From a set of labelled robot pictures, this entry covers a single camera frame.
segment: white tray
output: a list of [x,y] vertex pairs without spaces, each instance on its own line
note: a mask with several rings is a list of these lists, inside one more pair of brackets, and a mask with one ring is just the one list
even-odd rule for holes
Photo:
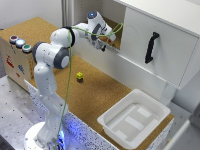
[[133,90],[98,118],[106,134],[126,149],[136,149],[169,115],[170,109]]

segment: yellow-green wire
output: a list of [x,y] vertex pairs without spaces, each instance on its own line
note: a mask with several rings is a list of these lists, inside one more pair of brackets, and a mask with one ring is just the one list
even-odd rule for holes
[[[107,42],[108,40],[110,39],[110,36],[113,35],[113,34],[116,34],[117,32],[119,32],[123,27],[123,23],[119,23],[113,30],[112,32],[109,34],[109,35],[98,35],[98,34],[93,34],[91,32],[88,32],[86,30],[83,30],[83,29],[80,29],[80,28],[77,28],[77,27],[72,27],[73,29],[78,29],[78,30],[82,30],[84,32],[87,32],[89,34],[92,34],[92,35],[96,35],[96,36],[101,36],[101,37],[109,37],[107,39]],[[69,80],[68,80],[68,87],[67,87],[67,94],[66,94],[66,100],[65,100],[65,105],[64,105],[64,109],[63,109],[63,112],[62,112],[62,117],[61,117],[61,122],[60,122],[60,126],[59,126],[59,130],[58,130],[58,134],[57,134],[57,140],[56,142],[58,141],[58,138],[59,138],[59,133],[60,133],[60,129],[61,129],[61,125],[62,125],[62,122],[63,122],[63,118],[64,118],[64,112],[65,112],[65,108],[66,108],[66,105],[67,105],[67,98],[68,98],[68,95],[69,95],[69,85],[70,85],[70,79],[71,79],[71,70],[72,70],[72,52],[71,52],[71,35],[70,35],[70,31],[68,31],[68,37],[69,37],[69,55],[70,55],[70,69],[69,69]]]

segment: plastic container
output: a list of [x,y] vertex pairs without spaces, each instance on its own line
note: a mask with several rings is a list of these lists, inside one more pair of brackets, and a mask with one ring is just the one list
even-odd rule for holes
[[140,90],[133,90],[98,122],[105,133],[126,149],[136,149],[169,115],[170,109]]

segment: white robotic arm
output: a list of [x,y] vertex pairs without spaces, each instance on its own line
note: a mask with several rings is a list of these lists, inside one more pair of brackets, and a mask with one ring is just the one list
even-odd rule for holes
[[[34,68],[34,77],[38,87],[38,96],[48,109],[48,113],[45,116],[45,124],[35,138],[37,145],[41,149],[51,149],[48,147],[48,143],[55,141],[57,138],[64,109],[64,101],[59,102],[52,98],[55,97],[57,90],[53,68],[64,69],[67,67],[70,60],[68,48],[70,45],[72,47],[76,44],[80,38],[87,38],[89,43],[96,49],[105,49],[105,46],[99,42],[98,35],[109,35],[112,33],[112,28],[106,24],[97,11],[89,12],[87,18],[88,24],[80,23],[73,27],[58,29],[52,33],[50,44],[38,42],[32,49],[34,60],[37,62]],[[114,34],[110,36],[111,41],[114,41],[115,38]]]

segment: cabinet handle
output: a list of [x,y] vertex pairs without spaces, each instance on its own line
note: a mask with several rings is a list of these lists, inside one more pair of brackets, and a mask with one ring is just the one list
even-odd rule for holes
[[153,50],[153,46],[154,46],[154,40],[157,39],[160,35],[156,32],[153,33],[153,36],[151,37],[150,41],[149,41],[149,45],[148,45],[148,49],[147,49],[147,54],[145,57],[145,63],[148,64],[149,62],[151,62],[153,60],[153,57],[151,57],[151,53]]

